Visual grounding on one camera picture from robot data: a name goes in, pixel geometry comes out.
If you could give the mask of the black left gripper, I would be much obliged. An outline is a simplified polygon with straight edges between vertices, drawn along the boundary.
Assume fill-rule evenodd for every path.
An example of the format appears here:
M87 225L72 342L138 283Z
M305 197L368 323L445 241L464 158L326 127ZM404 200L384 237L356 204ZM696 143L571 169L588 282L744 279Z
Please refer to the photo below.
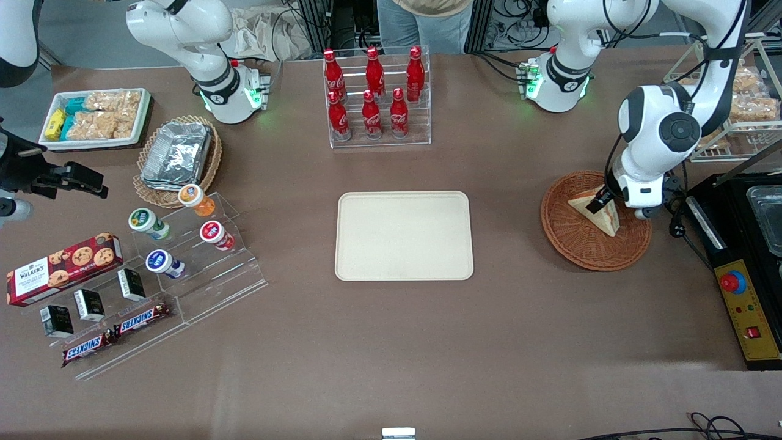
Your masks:
M595 197L587 204L586 209L591 214L597 214L605 206L614 200L617 195L617 184L606 183L601 189L601 193L596 193Z

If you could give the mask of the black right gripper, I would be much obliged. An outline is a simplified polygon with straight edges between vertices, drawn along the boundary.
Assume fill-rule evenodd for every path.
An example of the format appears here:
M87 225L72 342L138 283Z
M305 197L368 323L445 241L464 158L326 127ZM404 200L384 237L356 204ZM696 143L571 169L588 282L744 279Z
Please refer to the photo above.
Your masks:
M109 189L104 175L92 168L69 161L51 168L43 156L46 147L1 128L1 189L8 193L34 193L54 200L59 189L81 191L106 199Z

